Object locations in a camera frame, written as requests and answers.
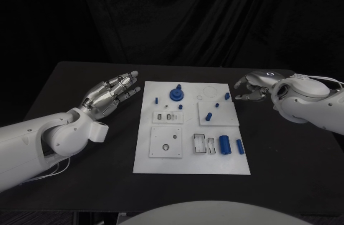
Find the white robotic arm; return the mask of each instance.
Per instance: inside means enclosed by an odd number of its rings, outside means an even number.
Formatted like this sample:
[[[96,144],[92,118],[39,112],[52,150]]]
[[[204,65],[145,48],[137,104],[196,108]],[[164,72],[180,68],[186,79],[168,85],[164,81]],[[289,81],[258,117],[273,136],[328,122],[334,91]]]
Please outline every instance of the white robotic arm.
[[[340,89],[331,90],[322,79],[337,82]],[[344,89],[332,78],[295,74],[285,78],[273,71],[255,71],[235,84],[246,83],[250,94],[236,96],[237,100],[259,102],[271,94],[273,109],[295,123],[311,122],[317,127],[344,135]]]
[[[108,126],[98,119],[138,91],[124,92],[135,83],[138,72],[101,82],[88,92],[82,104],[68,113],[58,113],[0,128],[0,191],[12,188],[86,146],[88,139],[104,142]],[[42,140],[53,150],[43,154]]]

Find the table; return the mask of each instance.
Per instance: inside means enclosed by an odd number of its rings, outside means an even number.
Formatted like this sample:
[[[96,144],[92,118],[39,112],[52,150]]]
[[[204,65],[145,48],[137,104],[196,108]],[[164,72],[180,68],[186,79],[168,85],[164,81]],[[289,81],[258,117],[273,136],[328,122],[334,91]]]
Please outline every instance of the table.
[[[60,62],[26,120],[78,107],[102,80],[138,70],[144,81],[227,83],[252,69]],[[275,70],[285,76],[289,70]],[[144,212],[200,200],[258,205],[285,213],[344,213],[344,153],[332,133],[285,120],[269,100],[235,101],[252,175],[132,174],[142,92],[102,123],[104,143],[89,141],[68,170],[0,193],[0,209]]]

